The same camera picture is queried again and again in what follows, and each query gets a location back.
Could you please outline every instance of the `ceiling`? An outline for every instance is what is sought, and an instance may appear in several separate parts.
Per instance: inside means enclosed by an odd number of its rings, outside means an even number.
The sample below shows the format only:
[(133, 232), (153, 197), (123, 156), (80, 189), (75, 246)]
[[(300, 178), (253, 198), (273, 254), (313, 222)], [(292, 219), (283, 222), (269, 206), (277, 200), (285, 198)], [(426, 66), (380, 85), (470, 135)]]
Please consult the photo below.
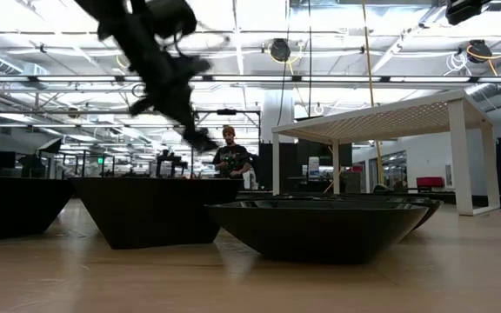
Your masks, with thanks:
[[(308, 7), (301, 4), (306, 1), (290, 1), (289, 10), (285, 0), (188, 2), (206, 27), (199, 27), (196, 34), (183, 39), (180, 47), (184, 53), (204, 55), (209, 59), (212, 63), (209, 74), (368, 75), (368, 57), (361, 51), (365, 46), (364, 18), (359, 5), (361, 1), (311, 1), (310, 16)], [(463, 57), (455, 54), (459, 47), (465, 49), (470, 40), (484, 39), (494, 56), (501, 56), (501, 1), (495, 2), (481, 16), (455, 27), (446, 22), (445, 8), (433, 7), (431, 0), (368, 3), (372, 3), (367, 6), (367, 25), (370, 30), (369, 45), (374, 75), (493, 75), (488, 63), (467, 63), (464, 61), (464, 54)], [(38, 73), (86, 76), (130, 74), (125, 68), (127, 62), (113, 40), (98, 41), (96, 29), (96, 21), (73, 0), (0, 0), (0, 57), (23, 67), (25, 64), (35, 64)], [(275, 38), (289, 39), (292, 49), (291, 66), (272, 60), (268, 47)], [(500, 72), (501, 57), (494, 60), (494, 63)], [(125, 110), (127, 105), (137, 100), (131, 92), (134, 85), (65, 84), (53, 85), (53, 89), (49, 89), (53, 91), (40, 90), (34, 93), (18, 87), (9, 89), (9, 86), (0, 84), (0, 96), (6, 96), (9, 100), (0, 101), (0, 109), (2, 106), (10, 106), (31, 110), (42, 105), (44, 110), (49, 111), (67, 110), (70, 107), (80, 110)], [(71, 91), (79, 87), (86, 90)], [(90, 90), (96, 87), (100, 91)], [(196, 83), (194, 87), (192, 102), (198, 110), (260, 110), (265, 105), (263, 101), (266, 87), (261, 84)], [(315, 85), (312, 90), (303, 85), (299, 88), (295, 88), (296, 85), (290, 87), (296, 103), (296, 117), (307, 115), (305, 107), (309, 104), (309, 93), (311, 102), (323, 107), (316, 112), (325, 115), (359, 110), (371, 105), (370, 91), (364, 86), (326, 88)], [(423, 89), (422, 86), (375, 89), (374, 100), (384, 104), (438, 91), (433, 88)], [(501, 103), (500, 97), (492, 99), (492, 102), (495, 100)], [(492, 109), (486, 101), (481, 102), (481, 108)], [(125, 138), (126, 143), (142, 143), (140, 138), (145, 137), (154, 145), (169, 145), (184, 154), (188, 151), (181, 143), (178, 133), (166, 128), (172, 121), (159, 116), (145, 115), (133, 119), (127, 115), (114, 115), (110, 121), (110, 117), (105, 115), (82, 115), (79, 118), (44, 115), (32, 118), (39, 118), (45, 123), (106, 121), (158, 124), (161, 128), (136, 129), (135, 133), (130, 134), (117, 135), (110, 134), (109, 131), (94, 130), (92, 135), (105, 139), (107, 143), (117, 143)], [(208, 125), (212, 135), (218, 139), (221, 138), (222, 125), (237, 125), (241, 143), (256, 151), (257, 115), (219, 117), (210, 114), (205, 117), (205, 114), (201, 114), (200, 118), (201, 126)]]

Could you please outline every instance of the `yellow pole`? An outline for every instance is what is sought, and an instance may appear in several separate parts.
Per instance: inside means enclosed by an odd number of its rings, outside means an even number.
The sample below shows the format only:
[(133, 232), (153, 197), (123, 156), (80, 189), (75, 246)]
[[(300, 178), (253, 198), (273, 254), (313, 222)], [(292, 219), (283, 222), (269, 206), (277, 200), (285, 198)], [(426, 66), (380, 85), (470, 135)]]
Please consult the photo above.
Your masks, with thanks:
[[(366, 0), (363, 0), (363, 17), (364, 17), (364, 41), (366, 45), (366, 61), (369, 69), (369, 87), (371, 90), (371, 107), (374, 107), (374, 90), (372, 89), (372, 67), (371, 67), (371, 47), (369, 45), (369, 28), (366, 23)], [(377, 168), (378, 168), (378, 183), (384, 183), (384, 173), (382, 171), (382, 152), (380, 150), (380, 142), (376, 141)]]

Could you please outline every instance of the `light wood floor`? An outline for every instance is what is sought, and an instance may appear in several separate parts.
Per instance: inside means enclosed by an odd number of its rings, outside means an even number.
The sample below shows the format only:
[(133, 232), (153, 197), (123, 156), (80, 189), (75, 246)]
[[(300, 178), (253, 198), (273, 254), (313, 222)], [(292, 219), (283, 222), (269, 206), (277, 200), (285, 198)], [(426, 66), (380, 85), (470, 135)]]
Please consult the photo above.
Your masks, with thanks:
[(111, 250), (78, 201), (44, 235), (0, 242), (0, 312), (501, 313), (501, 211), (453, 207), (365, 266), (215, 244)]

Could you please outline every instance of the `dark t-shirt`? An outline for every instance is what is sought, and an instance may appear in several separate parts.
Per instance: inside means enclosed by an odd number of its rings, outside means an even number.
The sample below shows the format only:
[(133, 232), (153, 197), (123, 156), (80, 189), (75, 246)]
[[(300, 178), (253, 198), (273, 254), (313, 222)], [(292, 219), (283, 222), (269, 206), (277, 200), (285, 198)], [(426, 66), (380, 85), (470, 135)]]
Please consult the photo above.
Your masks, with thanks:
[[(238, 144), (234, 144), (232, 146), (225, 146), (217, 151), (216, 156), (214, 156), (213, 163), (214, 165), (220, 164), (227, 158), (235, 160), (231, 166), (229, 165), (228, 162), (228, 166), (225, 169), (220, 170), (221, 177), (230, 177), (230, 173), (233, 170), (241, 170), (244, 167), (244, 164), (249, 162), (247, 154), (248, 154), (247, 149)], [(242, 179), (243, 176), (236, 176), (230, 178)]]

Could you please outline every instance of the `person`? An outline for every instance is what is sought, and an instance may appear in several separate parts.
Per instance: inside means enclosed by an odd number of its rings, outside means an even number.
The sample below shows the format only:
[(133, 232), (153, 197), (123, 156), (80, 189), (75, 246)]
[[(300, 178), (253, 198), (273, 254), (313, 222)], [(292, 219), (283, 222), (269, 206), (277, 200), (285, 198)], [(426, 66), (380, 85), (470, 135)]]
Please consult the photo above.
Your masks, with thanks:
[(214, 156), (214, 166), (220, 171), (220, 177), (243, 179), (243, 174), (251, 169), (247, 149), (235, 143), (235, 129), (224, 127), (222, 131), (225, 146), (220, 148)]

